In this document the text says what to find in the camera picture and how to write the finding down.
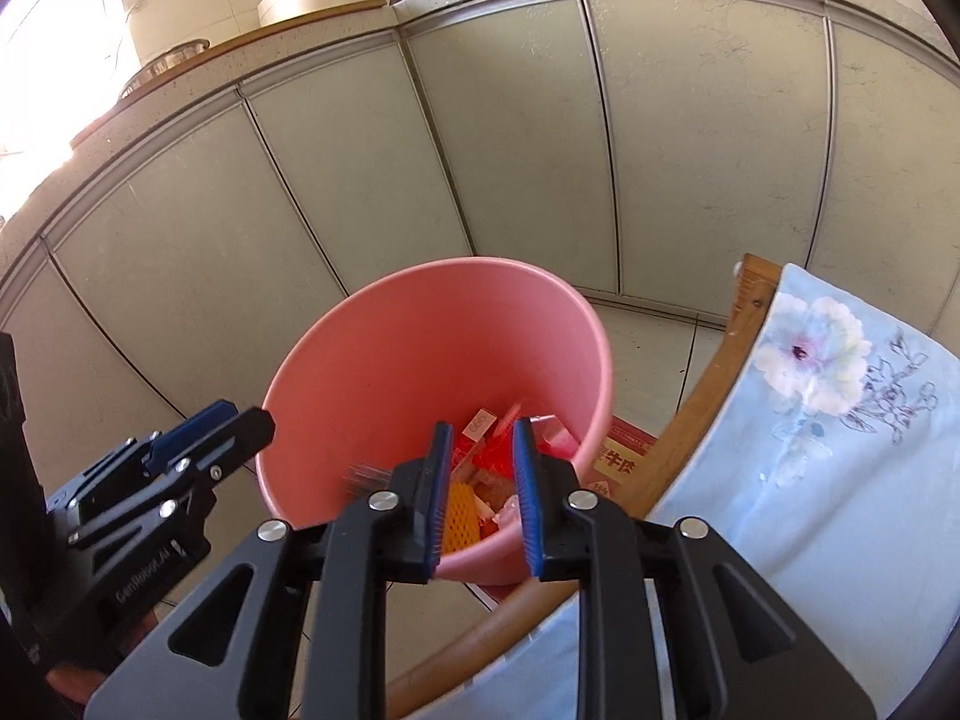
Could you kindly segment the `person's left hand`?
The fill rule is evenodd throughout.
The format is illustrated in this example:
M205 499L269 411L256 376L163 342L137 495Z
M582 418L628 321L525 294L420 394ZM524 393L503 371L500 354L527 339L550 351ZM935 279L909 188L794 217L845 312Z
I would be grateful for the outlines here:
M77 667L73 663L57 665L46 674L46 683L57 694L78 706L86 706L106 679L107 676L100 671Z

